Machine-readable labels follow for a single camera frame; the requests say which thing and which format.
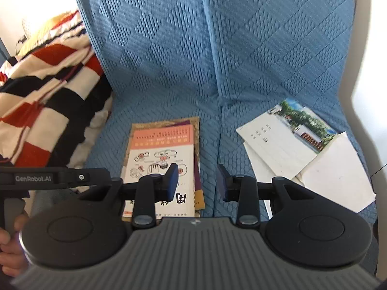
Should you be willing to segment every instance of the red, black and white blanket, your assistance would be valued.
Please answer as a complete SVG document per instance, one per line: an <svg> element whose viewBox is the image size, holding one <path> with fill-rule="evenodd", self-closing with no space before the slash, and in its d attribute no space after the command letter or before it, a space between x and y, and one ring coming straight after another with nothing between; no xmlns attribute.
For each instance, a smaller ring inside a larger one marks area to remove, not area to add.
<svg viewBox="0 0 387 290"><path fill-rule="evenodd" d="M112 107L112 88L79 12L0 68L0 165L84 164Z"/></svg>

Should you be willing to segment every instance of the blue sofa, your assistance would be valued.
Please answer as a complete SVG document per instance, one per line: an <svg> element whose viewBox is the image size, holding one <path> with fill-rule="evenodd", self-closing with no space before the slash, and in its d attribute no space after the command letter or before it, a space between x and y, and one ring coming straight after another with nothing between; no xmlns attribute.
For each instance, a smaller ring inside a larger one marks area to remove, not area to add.
<svg viewBox="0 0 387 290"><path fill-rule="evenodd" d="M235 217L216 164L253 175L235 129L286 97L347 131L364 163L337 98L354 0L77 1L115 92L87 167L119 175L132 123L199 116L202 214ZM373 223L375 204L361 214Z"/></svg>

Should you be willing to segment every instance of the cartoon illustration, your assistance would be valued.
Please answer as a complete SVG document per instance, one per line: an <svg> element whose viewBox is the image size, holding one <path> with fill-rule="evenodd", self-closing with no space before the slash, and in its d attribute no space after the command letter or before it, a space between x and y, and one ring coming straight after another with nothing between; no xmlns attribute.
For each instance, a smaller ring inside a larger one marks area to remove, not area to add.
<svg viewBox="0 0 387 290"><path fill-rule="evenodd" d="M176 155L177 151L171 149L165 149L154 153L154 156L160 159L156 163L160 166L161 169L167 169L169 165L167 160L171 158L170 156L176 158Z"/></svg>
<svg viewBox="0 0 387 290"><path fill-rule="evenodd" d="M149 167L148 167L148 174L152 174L152 173L160 173L159 172L159 169L160 169L160 165L158 163L152 163Z"/></svg>
<svg viewBox="0 0 387 290"><path fill-rule="evenodd" d="M187 166L183 163L179 165L179 177L182 177L187 173Z"/></svg>
<svg viewBox="0 0 387 290"><path fill-rule="evenodd" d="M139 179L142 177L142 173L140 171L138 171L136 168L132 168L132 169L130 169L130 176L132 178Z"/></svg>
<svg viewBox="0 0 387 290"><path fill-rule="evenodd" d="M145 152L145 153L140 153L136 156L136 158L134 159L134 161L138 162L138 161L144 161L146 157L149 157L149 152Z"/></svg>

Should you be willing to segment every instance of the human hand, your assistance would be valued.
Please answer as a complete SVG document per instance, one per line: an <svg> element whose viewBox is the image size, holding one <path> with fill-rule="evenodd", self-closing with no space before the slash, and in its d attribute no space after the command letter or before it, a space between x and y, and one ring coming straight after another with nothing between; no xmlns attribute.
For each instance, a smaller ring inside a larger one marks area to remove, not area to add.
<svg viewBox="0 0 387 290"><path fill-rule="evenodd" d="M3 265L3 272L11 277L19 276L27 267L28 261L23 253L19 241L19 231L29 220L26 214L16 217L13 237L7 231L0 228L0 265Z"/></svg>

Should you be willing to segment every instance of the ribbed plastic surface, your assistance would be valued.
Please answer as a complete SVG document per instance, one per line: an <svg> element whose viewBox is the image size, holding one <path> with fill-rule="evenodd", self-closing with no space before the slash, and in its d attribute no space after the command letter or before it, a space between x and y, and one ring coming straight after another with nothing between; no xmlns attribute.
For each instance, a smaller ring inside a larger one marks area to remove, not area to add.
<svg viewBox="0 0 387 290"><path fill-rule="evenodd" d="M136 231L111 259L78 271L32 267L17 278L19 290L366 290L379 282L359 266L314 271L289 264L254 230L227 218L164 218Z"/></svg>
<svg viewBox="0 0 387 290"><path fill-rule="evenodd" d="M364 162L337 98L353 0L77 1L116 94L88 167L119 175L131 123L200 116L203 215L235 217L216 163L252 174L235 129L286 97L347 131ZM373 222L375 206L363 216Z"/></svg>

